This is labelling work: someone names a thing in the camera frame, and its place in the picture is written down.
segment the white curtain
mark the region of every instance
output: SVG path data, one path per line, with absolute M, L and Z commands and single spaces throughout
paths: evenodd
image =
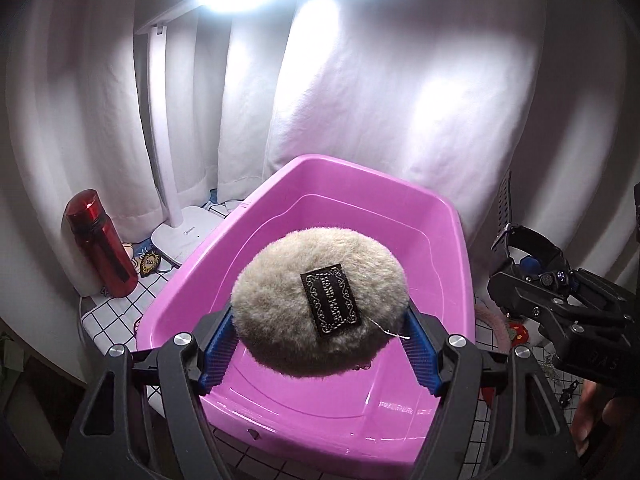
M 126 241 L 162 214 L 135 96 L 134 0 L 78 1 L 31 3 L 7 104 L 40 222 L 86 291 L 60 230 L 72 192 L 96 187 Z M 55 27 L 52 9 L 73 24 Z M 304 0 L 233 19 L 198 9 L 168 25 L 167 41 L 183 206 L 215 187 L 242 199 L 303 153 L 352 160 L 453 201 L 481 292 L 511 167 L 515 221 L 566 248 L 572 266 L 632 281 L 640 50 L 613 0 Z M 64 92 L 51 76 L 61 56 Z M 55 94 L 73 98 L 52 111 L 43 102 Z M 84 148 L 90 139 L 103 151 Z

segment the red thermos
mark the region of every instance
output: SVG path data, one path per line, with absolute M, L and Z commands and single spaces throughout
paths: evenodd
M 94 264 L 114 298 L 124 298 L 138 284 L 138 274 L 122 246 L 111 218 L 105 213 L 98 192 L 85 189 L 66 205 L 65 217 L 76 243 Z

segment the blue gripper pad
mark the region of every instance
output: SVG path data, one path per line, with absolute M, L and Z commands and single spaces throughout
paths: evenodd
M 236 346 L 238 346 L 238 334 L 232 322 L 231 310 L 229 310 L 204 352 L 204 366 L 202 367 L 204 371 L 198 380 L 198 385 L 207 393 L 222 382 Z
M 442 394 L 443 382 L 438 374 L 438 353 L 410 310 L 404 315 L 402 333 L 409 337 L 401 341 L 418 384 L 427 388 L 432 396 L 439 397 Z

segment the fluffy beige object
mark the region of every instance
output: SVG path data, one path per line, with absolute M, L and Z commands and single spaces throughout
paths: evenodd
M 321 337 L 300 274 L 341 264 L 360 326 Z M 296 231 L 265 247 L 238 276 L 234 325 L 260 364 L 293 377 L 321 377 L 369 363 L 398 333 L 409 301 L 404 271 L 384 245 L 349 229 Z

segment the loose string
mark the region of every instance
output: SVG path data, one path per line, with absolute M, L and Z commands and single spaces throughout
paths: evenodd
M 400 335 L 400 334 L 394 334 L 392 332 L 388 332 L 387 330 L 385 330 L 384 328 L 382 328 L 378 323 L 376 323 L 375 321 L 373 321 L 369 316 L 365 316 L 370 322 L 372 322 L 375 326 L 377 326 L 380 330 L 382 330 L 382 332 L 384 332 L 387 335 L 390 335 L 391 337 L 399 337 L 400 339 L 405 339 L 405 340 L 409 340 L 411 338 L 405 336 L 405 335 Z

